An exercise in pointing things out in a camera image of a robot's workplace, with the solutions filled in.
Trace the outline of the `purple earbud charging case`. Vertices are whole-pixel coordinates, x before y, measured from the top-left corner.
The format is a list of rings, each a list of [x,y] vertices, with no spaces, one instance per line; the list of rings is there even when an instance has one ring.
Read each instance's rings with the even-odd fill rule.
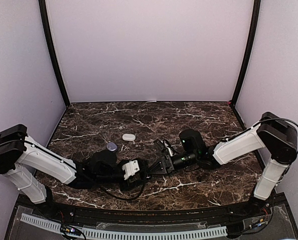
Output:
[[[108,142],[106,145],[107,150],[116,153],[118,151],[118,146],[114,142]]]

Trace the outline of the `white earbud charging case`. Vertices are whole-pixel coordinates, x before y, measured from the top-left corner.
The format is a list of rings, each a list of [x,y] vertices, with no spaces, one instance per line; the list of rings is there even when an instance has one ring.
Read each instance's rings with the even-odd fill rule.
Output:
[[[134,134],[125,133],[122,135],[122,139],[127,142],[133,142],[136,139]]]

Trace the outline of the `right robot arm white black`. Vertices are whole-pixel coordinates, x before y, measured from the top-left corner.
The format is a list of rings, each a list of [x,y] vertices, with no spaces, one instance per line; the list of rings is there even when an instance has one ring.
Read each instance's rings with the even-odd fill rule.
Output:
[[[298,155],[298,124],[271,112],[265,112],[251,127],[213,146],[206,146],[200,132],[190,128],[183,130],[179,138],[184,153],[176,155],[170,155],[161,141],[155,141],[164,156],[149,167],[149,175],[170,175],[193,164],[204,170],[214,170],[258,149],[270,152],[269,162],[254,187],[251,201],[244,205],[244,213],[249,217],[262,211],[263,202]]]

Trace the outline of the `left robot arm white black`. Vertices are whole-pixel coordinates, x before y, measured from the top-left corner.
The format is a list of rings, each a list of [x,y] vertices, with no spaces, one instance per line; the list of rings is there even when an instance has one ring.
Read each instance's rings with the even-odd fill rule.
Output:
[[[39,205],[48,218],[59,214],[53,203],[51,190],[38,182],[27,167],[48,174],[61,183],[78,190],[100,188],[104,184],[118,184],[122,191],[129,191],[146,183],[147,167],[139,159],[117,161],[109,150],[94,153],[83,162],[62,157],[43,147],[27,134],[23,124],[0,131],[0,175],[8,178],[17,188]]]

